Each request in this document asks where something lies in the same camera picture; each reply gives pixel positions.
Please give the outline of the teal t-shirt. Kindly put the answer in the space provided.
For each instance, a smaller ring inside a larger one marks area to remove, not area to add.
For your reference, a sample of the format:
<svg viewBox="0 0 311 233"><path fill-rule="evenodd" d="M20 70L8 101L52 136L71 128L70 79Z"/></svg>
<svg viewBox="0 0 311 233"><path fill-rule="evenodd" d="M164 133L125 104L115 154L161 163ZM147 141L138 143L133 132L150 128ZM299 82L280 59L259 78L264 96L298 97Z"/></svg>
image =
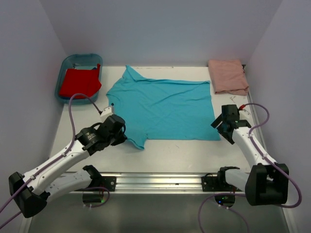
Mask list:
<svg viewBox="0 0 311 233"><path fill-rule="evenodd" d="M209 81L150 79L126 66L106 96L139 150L146 140L220 140Z"/></svg>

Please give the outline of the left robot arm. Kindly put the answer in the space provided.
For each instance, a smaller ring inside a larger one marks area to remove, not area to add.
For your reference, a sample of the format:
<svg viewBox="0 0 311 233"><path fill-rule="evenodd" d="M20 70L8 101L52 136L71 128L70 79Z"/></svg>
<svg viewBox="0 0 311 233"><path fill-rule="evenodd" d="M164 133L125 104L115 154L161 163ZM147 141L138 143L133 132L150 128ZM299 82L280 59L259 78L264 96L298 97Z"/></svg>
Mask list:
<svg viewBox="0 0 311 233"><path fill-rule="evenodd" d="M48 202L71 191L104 189L104 179L92 165L70 175L64 173L94 153L123 143L127 139L125 130L125 121L112 114L103 123L83 128L71 143L38 167L24 174L11 174L8 179L10 195L23 216L37 215Z"/></svg>

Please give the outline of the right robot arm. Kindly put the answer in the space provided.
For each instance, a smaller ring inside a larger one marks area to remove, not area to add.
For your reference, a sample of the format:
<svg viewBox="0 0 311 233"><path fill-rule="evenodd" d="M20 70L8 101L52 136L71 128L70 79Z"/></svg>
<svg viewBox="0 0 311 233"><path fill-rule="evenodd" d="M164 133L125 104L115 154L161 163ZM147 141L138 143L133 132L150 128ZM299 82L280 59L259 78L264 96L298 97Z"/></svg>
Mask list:
<svg viewBox="0 0 311 233"><path fill-rule="evenodd" d="M251 132L250 123L240 118L241 110L234 104L223 105L221 114L211 126L230 144L239 147L251 171L245 173L238 167L222 167L217 173L216 184L224 191L232 186L243 191L252 206L285 204L289 184L286 175L289 174L289 169L265 151Z"/></svg>

